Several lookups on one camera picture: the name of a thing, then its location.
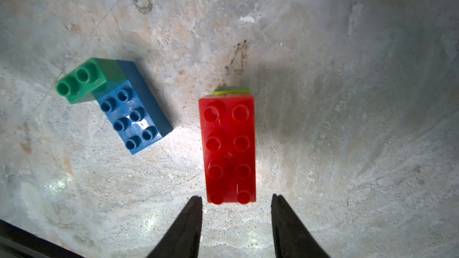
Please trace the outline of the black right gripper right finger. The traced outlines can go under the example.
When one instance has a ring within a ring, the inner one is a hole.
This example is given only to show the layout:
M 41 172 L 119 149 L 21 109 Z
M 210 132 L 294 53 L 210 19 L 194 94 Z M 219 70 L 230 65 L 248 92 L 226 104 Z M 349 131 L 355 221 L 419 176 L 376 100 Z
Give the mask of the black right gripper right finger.
M 327 258 L 288 202 L 274 194 L 271 202 L 274 249 L 277 258 Z

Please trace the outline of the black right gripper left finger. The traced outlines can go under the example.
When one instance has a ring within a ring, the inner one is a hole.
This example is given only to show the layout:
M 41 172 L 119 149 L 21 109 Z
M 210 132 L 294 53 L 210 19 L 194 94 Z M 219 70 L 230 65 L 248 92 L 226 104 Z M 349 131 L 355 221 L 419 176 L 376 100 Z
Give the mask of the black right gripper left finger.
M 202 198 L 193 196 L 147 258 L 197 258 L 202 231 Z

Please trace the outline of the red lego brick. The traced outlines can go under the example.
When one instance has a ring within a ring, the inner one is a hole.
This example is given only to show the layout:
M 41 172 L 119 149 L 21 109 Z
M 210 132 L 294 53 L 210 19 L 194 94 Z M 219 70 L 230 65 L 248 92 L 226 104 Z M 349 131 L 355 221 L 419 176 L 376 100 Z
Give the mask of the red lego brick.
M 208 95 L 198 101 L 208 202 L 257 200 L 253 95 Z

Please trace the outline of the blue lego brick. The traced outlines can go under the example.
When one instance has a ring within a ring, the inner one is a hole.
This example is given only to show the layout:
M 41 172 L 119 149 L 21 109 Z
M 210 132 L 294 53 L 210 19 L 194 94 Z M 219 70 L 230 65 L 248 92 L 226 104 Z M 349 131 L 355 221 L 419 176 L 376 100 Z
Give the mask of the blue lego brick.
M 173 127 L 135 63 L 116 62 L 127 79 L 97 101 L 125 147 L 134 155 L 164 138 Z

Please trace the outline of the lime green lego brick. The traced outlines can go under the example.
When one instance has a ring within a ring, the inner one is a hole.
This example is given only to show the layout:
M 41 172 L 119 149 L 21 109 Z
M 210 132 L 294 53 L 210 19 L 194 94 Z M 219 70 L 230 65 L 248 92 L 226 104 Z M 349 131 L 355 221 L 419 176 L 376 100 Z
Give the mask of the lime green lego brick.
M 212 92 L 212 95 L 226 95 L 226 94 L 250 94 L 249 89 L 218 89 Z

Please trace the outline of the small dark green lego brick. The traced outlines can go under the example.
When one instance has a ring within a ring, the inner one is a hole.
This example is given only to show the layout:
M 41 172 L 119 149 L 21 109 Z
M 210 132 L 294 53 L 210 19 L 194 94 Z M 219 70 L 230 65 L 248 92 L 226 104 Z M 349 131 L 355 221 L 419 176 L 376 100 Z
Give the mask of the small dark green lego brick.
M 56 83 L 57 93 L 70 104 L 98 100 L 127 77 L 116 60 L 92 57 Z

